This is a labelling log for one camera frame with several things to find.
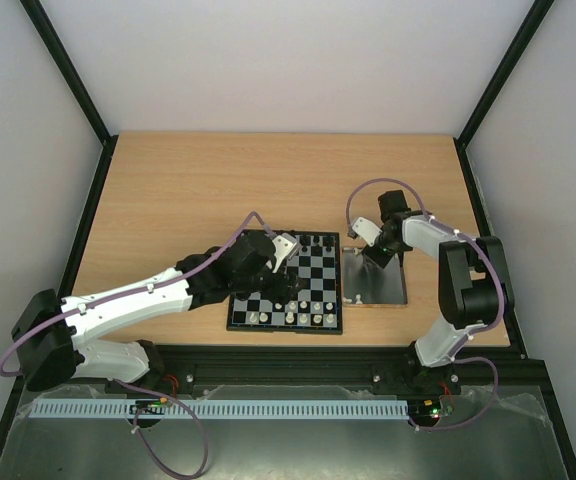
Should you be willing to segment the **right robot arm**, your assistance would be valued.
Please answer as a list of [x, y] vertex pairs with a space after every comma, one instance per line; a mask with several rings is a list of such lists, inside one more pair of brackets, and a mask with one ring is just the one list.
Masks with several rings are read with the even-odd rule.
[[365, 256], [385, 267], [419, 250], [438, 262], [440, 316], [413, 342], [417, 359], [404, 367], [406, 384], [423, 392], [438, 381], [438, 367], [454, 362], [475, 334], [495, 328], [514, 308], [506, 255], [495, 236], [472, 237], [427, 211], [411, 210], [401, 190], [384, 193], [378, 203], [380, 224], [364, 217], [349, 224], [365, 242]]

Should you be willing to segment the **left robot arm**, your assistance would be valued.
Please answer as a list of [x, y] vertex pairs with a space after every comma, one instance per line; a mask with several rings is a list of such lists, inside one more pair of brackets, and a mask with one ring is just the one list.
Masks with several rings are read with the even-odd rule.
[[18, 376], [32, 392], [71, 379], [108, 379], [151, 386], [163, 374], [153, 343], [118, 343], [106, 335], [173, 313], [219, 304], [230, 296], [285, 304], [305, 283], [287, 262], [299, 250], [287, 234], [246, 231], [226, 248], [213, 247], [133, 284], [97, 294], [60, 298], [35, 294], [12, 329]]

